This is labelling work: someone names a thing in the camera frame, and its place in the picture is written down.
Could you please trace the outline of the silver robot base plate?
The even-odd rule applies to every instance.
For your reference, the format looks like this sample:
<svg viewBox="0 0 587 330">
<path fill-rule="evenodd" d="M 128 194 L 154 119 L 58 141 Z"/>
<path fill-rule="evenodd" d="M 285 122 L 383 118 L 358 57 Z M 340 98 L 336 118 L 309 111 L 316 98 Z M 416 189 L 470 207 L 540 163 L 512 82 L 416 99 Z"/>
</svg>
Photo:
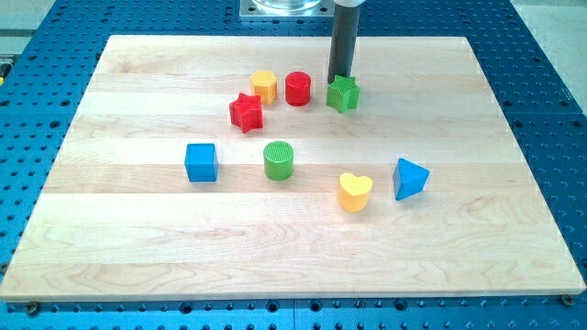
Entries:
<svg viewBox="0 0 587 330">
<path fill-rule="evenodd" d="M 331 16 L 333 0 L 240 0 L 241 17 L 320 17 Z"/>
</svg>

